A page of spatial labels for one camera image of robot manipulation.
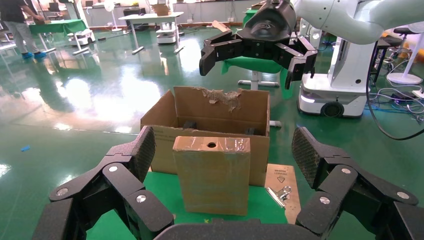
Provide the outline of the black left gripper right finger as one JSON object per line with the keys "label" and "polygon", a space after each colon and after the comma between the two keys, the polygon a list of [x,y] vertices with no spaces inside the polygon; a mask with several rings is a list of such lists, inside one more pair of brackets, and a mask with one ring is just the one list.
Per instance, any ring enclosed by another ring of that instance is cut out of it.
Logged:
{"label": "black left gripper right finger", "polygon": [[319,142],[305,127],[295,129],[291,152],[315,191],[296,225],[324,240],[347,212],[377,240],[423,239],[424,210],[409,191],[364,170],[343,149]]}

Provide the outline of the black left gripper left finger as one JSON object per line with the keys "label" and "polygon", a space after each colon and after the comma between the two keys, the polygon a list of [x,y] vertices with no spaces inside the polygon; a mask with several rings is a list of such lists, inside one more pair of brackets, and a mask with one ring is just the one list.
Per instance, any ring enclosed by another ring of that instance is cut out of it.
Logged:
{"label": "black left gripper left finger", "polygon": [[171,227],[173,214],[144,183],[155,151],[151,126],[144,126],[135,140],[111,147],[98,165],[50,193],[32,238],[85,240],[110,211],[137,240],[152,240]]}

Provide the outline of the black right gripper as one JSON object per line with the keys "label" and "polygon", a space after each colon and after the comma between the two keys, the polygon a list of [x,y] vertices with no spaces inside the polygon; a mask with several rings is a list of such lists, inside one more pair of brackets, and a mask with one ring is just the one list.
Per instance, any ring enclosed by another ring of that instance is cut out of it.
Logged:
{"label": "black right gripper", "polygon": [[315,74],[318,50],[304,36],[290,41],[297,21],[288,0],[267,0],[236,34],[224,31],[203,41],[199,74],[206,76],[216,62],[236,57],[274,60],[287,70],[284,88]]}

